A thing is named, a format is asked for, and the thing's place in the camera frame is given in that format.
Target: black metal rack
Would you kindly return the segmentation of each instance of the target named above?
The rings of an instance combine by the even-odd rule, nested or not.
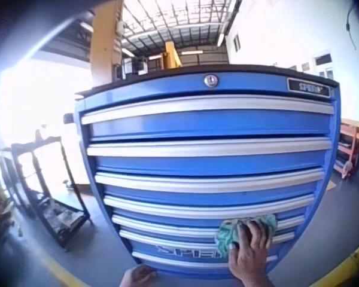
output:
[[[53,143],[59,143],[63,161],[66,167],[66,171],[69,176],[69,180],[72,183],[72,189],[77,196],[77,199],[81,205],[81,209],[70,206],[66,203],[54,199],[47,186],[45,178],[42,174],[39,160],[35,155],[35,150],[43,146],[51,145]],[[19,156],[22,154],[30,153],[32,156],[32,164],[35,169],[35,174],[41,186],[41,192],[31,189],[26,181],[26,176],[23,173],[22,165],[19,162]],[[0,156],[4,158],[2,161],[2,169],[5,168],[5,172],[9,175],[6,184],[8,190],[13,197],[13,200],[17,205],[21,205],[29,215],[36,215],[41,222],[44,224],[48,232],[58,242],[61,247],[65,247],[66,244],[72,239],[77,233],[80,227],[87,221],[90,220],[90,214],[81,198],[81,194],[74,182],[71,169],[68,164],[64,146],[62,145],[61,137],[49,137],[47,139],[40,139],[35,142],[29,143],[14,143],[11,148],[3,149],[0,152]],[[63,209],[70,210],[71,212],[82,212],[83,215],[79,216],[75,221],[74,227],[61,228],[56,231],[51,225],[51,222],[46,218],[44,211],[46,208],[50,208],[52,205],[57,205]]]

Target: cable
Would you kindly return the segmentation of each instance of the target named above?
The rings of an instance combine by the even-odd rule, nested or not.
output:
[[[357,49],[357,46],[355,45],[354,43],[354,40],[352,39],[352,36],[351,36],[351,31],[349,30],[349,15],[351,13],[351,11],[355,8],[355,3],[352,3],[350,9],[348,10],[348,13],[347,13],[347,23],[346,23],[346,30],[348,31],[348,35],[349,35],[349,38],[352,42],[352,44],[354,45],[354,49],[356,50]]]

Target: finger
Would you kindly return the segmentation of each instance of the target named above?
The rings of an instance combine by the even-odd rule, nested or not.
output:
[[[249,247],[249,240],[246,235],[243,223],[238,223],[239,250],[244,251]]]
[[[257,224],[254,223],[253,221],[248,222],[247,227],[249,228],[252,235],[250,246],[252,248],[259,248],[259,244],[262,237],[260,229],[258,228]]]
[[[151,272],[151,273],[147,274],[146,276],[144,276],[143,278],[139,279],[138,283],[149,285],[151,282],[153,282],[153,280],[156,278],[156,276],[157,276],[156,272]]]
[[[259,248],[265,248],[266,246],[266,240],[267,240],[267,236],[266,236],[266,230],[264,229],[264,225],[261,221],[256,221],[260,231],[261,231],[261,240],[259,242]]]
[[[140,278],[144,277],[145,275],[153,272],[154,270],[151,269],[149,266],[146,266],[145,264],[138,265],[132,270],[133,277],[136,280],[139,280]]]
[[[266,249],[270,249],[271,243],[273,241],[273,232],[271,227],[267,227],[267,240],[266,240]]]
[[[237,266],[238,249],[234,243],[229,245],[229,268],[232,269]]]

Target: blue tool chest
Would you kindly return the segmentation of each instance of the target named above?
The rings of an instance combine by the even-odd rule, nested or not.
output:
[[[120,243],[161,273],[232,277],[214,243],[219,225],[274,213],[269,271],[322,199],[340,129],[335,81],[216,65],[82,94],[75,122],[92,191]]]

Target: ceiling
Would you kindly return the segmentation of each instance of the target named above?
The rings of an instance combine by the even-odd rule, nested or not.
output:
[[[242,0],[124,0],[123,48],[136,56],[150,56],[173,41],[176,48],[217,45],[227,34]],[[58,41],[90,50],[93,11],[79,16]]]

